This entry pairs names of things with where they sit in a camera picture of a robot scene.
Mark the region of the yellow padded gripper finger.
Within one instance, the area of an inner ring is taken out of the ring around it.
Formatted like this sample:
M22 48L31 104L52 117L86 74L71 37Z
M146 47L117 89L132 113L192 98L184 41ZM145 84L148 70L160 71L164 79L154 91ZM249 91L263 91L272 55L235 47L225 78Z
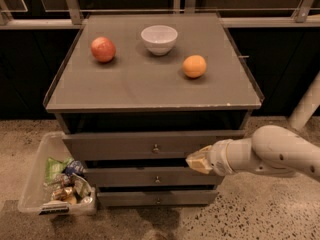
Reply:
M209 174L213 171L211 165L210 155L212 146L208 145L192 154L189 154L186 158L188 166L197 172L203 174Z

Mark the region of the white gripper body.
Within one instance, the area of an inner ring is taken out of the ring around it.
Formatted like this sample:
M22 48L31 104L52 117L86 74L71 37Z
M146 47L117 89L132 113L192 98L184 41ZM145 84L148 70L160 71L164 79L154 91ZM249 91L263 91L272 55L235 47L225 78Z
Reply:
M232 175L234 173L227 159L227 147L231 139L214 143L209 151L208 160L213 172L219 176Z

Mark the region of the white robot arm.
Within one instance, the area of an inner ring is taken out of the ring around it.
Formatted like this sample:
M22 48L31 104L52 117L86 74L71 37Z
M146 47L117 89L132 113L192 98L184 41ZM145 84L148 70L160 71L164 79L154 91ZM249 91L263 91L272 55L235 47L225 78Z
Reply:
M203 174L294 177L301 173L320 181L320 148L276 125L262 126L250 138L218 141L189 154L186 162Z

